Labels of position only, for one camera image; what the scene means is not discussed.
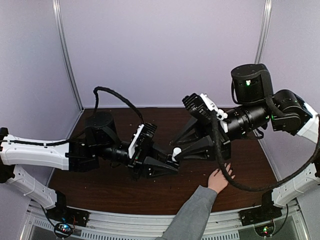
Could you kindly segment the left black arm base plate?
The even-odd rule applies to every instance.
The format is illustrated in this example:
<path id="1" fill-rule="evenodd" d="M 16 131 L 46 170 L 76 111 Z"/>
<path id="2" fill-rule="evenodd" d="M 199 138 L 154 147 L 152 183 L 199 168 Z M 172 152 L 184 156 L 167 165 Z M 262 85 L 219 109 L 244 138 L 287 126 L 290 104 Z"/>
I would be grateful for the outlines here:
<path id="1" fill-rule="evenodd" d="M 69 207 L 67 207 L 65 210 L 54 210 L 53 208 L 48 209 L 46 214 L 51 220 L 80 227 L 87 226 L 90 215 L 88 211 Z"/>

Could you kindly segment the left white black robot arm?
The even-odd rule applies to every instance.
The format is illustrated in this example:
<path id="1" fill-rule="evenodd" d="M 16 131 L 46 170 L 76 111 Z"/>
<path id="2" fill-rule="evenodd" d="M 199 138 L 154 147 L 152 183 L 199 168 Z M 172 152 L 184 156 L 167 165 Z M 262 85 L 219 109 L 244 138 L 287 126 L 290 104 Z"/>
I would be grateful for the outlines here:
<path id="1" fill-rule="evenodd" d="M 142 123 L 130 142 L 120 140 L 111 113 L 100 111 L 85 120 L 78 137 L 61 141 L 24 139 L 0 130 L 0 181 L 16 186 L 61 222 L 72 218 L 63 193 L 50 189 L 28 174 L 23 165 L 45 166 L 69 172 L 88 172 L 99 160 L 127 166 L 134 178 L 174 174 L 179 169 L 176 147 L 165 153 L 153 141 L 156 126 Z"/>

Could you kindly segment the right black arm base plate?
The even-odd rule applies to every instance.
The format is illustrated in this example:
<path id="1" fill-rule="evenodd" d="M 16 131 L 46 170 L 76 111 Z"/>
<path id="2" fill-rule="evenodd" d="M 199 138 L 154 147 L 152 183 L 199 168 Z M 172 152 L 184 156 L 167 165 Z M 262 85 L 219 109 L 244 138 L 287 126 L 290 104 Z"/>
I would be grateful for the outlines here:
<path id="1" fill-rule="evenodd" d="M 255 225 L 271 221 L 282 216 L 282 208 L 275 206 L 259 206 L 238 212 L 242 226 Z"/>

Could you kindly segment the grey sleeved forearm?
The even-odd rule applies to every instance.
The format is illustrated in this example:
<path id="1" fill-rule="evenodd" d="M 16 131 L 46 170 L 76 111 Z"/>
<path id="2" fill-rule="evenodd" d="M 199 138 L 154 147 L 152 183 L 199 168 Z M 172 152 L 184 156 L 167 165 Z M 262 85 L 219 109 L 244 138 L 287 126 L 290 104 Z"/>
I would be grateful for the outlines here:
<path id="1" fill-rule="evenodd" d="M 206 229 L 218 193 L 198 186 L 182 205 L 168 228 L 157 240 L 200 240 Z"/>

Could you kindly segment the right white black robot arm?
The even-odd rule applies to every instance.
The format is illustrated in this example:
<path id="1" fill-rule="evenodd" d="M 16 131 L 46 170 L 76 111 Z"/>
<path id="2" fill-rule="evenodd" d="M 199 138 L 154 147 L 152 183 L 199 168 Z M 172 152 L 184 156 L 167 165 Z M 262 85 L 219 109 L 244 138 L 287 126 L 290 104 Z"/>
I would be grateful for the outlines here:
<path id="1" fill-rule="evenodd" d="M 245 64 L 231 71 L 231 95 L 236 107 L 224 111 L 207 94 L 193 93 L 182 102 L 191 119 L 171 141 L 172 159 L 210 159 L 221 153 L 231 156 L 231 141 L 247 139 L 252 131 L 287 132 L 320 142 L 320 115 L 302 98 L 288 89 L 274 92 L 267 67 Z"/>

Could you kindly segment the white cap with black brush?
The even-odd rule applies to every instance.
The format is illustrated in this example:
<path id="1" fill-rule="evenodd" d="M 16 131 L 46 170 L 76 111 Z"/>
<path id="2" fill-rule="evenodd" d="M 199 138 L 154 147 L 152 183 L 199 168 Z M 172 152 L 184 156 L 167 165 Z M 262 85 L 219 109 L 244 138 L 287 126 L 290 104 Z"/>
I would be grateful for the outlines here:
<path id="1" fill-rule="evenodd" d="M 179 155 L 181 152 L 182 152 L 182 149 L 179 148 L 179 147 L 175 147 L 175 148 L 173 149 L 172 156 L 171 156 L 171 159 L 172 159 L 173 162 L 176 162 L 176 161 L 177 161 L 177 160 L 176 160 L 176 156 Z"/>

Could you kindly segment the person's bare hand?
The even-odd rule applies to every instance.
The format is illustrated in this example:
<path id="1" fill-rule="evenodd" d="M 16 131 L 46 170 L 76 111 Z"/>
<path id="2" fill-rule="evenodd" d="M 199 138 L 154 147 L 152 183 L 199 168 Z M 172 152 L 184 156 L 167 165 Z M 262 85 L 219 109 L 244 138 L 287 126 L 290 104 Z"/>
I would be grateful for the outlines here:
<path id="1" fill-rule="evenodd" d="M 229 182 L 224 177 L 222 171 L 218 168 L 210 174 L 207 181 L 207 187 L 215 191 L 217 194 L 223 191 L 228 184 Z"/>

